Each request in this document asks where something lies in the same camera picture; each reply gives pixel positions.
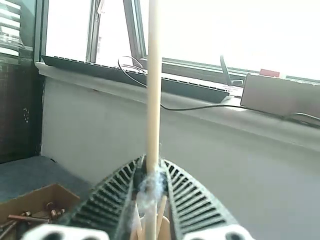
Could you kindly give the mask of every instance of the blue carpet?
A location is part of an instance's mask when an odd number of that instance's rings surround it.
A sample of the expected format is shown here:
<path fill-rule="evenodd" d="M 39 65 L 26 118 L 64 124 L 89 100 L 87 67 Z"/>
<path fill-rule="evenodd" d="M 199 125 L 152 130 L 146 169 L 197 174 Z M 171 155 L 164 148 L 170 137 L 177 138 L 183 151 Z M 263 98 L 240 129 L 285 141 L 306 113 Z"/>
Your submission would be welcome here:
<path fill-rule="evenodd" d="M 0 202 L 50 184 L 60 184 L 80 198 L 87 196 L 92 188 L 88 182 L 44 156 L 0 164 Z"/>

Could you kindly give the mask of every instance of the bright sky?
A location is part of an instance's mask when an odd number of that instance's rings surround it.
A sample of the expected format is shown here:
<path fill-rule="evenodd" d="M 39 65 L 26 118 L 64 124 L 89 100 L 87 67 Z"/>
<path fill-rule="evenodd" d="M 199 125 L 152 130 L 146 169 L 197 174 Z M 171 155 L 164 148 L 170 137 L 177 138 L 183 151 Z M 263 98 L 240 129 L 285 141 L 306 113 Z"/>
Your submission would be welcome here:
<path fill-rule="evenodd" d="M 148 33 L 148 2 L 140 0 Z M 163 56 L 320 80 L 320 3 L 162 0 Z"/>

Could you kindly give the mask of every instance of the wooden skewer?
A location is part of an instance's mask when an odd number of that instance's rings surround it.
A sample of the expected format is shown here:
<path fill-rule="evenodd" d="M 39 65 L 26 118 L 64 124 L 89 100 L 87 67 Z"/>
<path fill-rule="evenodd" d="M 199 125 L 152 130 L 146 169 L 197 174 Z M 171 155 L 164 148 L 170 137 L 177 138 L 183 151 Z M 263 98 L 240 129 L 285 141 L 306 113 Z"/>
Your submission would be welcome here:
<path fill-rule="evenodd" d="M 159 236 L 161 223 L 164 218 L 166 203 L 167 203 L 167 196 L 164 195 L 161 199 L 158 216 L 156 217 L 156 239 L 158 239 L 158 236 Z"/>
<path fill-rule="evenodd" d="M 132 223 L 132 229 L 130 234 L 130 240 L 134 240 L 135 236 L 137 235 L 138 240 L 142 240 L 142 226 L 141 226 L 141 220 L 139 216 L 139 210 L 137 206 L 137 202 L 135 202 L 135 208 L 133 213 L 133 223 Z"/>
<path fill-rule="evenodd" d="M 149 48 L 147 75 L 147 148 L 146 170 L 154 176 L 159 165 L 161 104 L 161 0 L 149 0 Z M 157 239 L 157 203 L 150 204 L 145 214 L 145 240 Z"/>

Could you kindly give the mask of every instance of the metal part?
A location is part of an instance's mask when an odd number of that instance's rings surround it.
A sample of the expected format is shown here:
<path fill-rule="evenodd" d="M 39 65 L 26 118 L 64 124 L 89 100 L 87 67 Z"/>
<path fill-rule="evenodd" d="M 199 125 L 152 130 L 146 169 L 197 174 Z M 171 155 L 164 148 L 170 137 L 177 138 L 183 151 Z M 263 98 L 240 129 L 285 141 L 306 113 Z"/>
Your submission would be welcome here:
<path fill-rule="evenodd" d="M 28 231 L 22 240 L 109 240 L 106 232 L 100 230 L 43 224 Z"/>
<path fill-rule="evenodd" d="M 7 221 L 6 223 L 0 225 L 0 232 L 3 232 L 5 230 L 6 227 L 8 227 L 9 225 L 13 224 L 14 221 L 13 220 L 10 220 L 10 221 Z"/>
<path fill-rule="evenodd" d="M 48 202 L 46 209 L 49 211 L 52 220 L 56 220 L 58 218 L 58 213 L 53 202 Z"/>
<path fill-rule="evenodd" d="M 23 217 L 23 216 L 30 216 L 31 215 L 31 212 L 29 211 L 26 211 L 24 213 L 22 213 L 20 216 L 18 217 Z M 14 221 L 9 221 L 7 223 L 5 223 L 4 225 L 2 226 L 8 226 L 1 234 L 0 234 L 0 240 L 4 239 L 5 236 L 10 233 L 18 224 L 18 221 L 14 220 Z"/>
<path fill-rule="evenodd" d="M 61 210 L 57 212 L 58 216 L 62 216 L 65 213 L 66 213 L 66 210 L 64 208 L 61 208 Z"/>
<path fill-rule="evenodd" d="M 97 58 L 98 35 L 100 27 L 100 14 L 98 6 L 100 0 L 91 0 L 90 18 L 87 35 L 86 62 L 95 63 Z"/>
<path fill-rule="evenodd" d="M 25 221 L 30 223 L 42 223 L 48 224 L 51 222 L 50 219 L 46 218 L 39 218 L 39 217 L 30 217 L 30 216 L 19 216 L 19 215 L 9 215 L 8 219 L 10 220 L 18 220 L 18 221 Z"/>

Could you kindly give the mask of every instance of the window sill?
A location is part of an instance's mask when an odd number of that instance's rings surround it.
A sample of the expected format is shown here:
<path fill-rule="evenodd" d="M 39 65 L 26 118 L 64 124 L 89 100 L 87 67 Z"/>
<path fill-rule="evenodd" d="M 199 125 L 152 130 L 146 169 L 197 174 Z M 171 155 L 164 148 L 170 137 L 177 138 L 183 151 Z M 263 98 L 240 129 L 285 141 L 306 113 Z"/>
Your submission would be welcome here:
<path fill-rule="evenodd" d="M 58 69 L 53 66 L 48 66 L 43 62 L 37 62 L 35 65 L 39 69 L 39 74 L 47 77 L 47 81 L 60 81 L 65 84 L 87 88 L 91 90 L 93 94 L 95 94 L 95 92 L 101 92 L 118 98 L 139 102 L 143 105 L 147 102 L 147 91 L 142 87 Z M 210 105 L 208 102 L 165 92 L 161 95 L 161 102 L 170 108 L 192 108 Z M 240 99 L 234 97 L 228 98 L 224 100 L 223 104 L 239 105 Z M 320 130 L 294 122 L 282 121 L 266 114 L 230 107 L 184 112 L 171 111 L 170 114 L 184 115 L 221 126 L 228 126 L 275 141 L 286 142 L 320 152 Z"/>

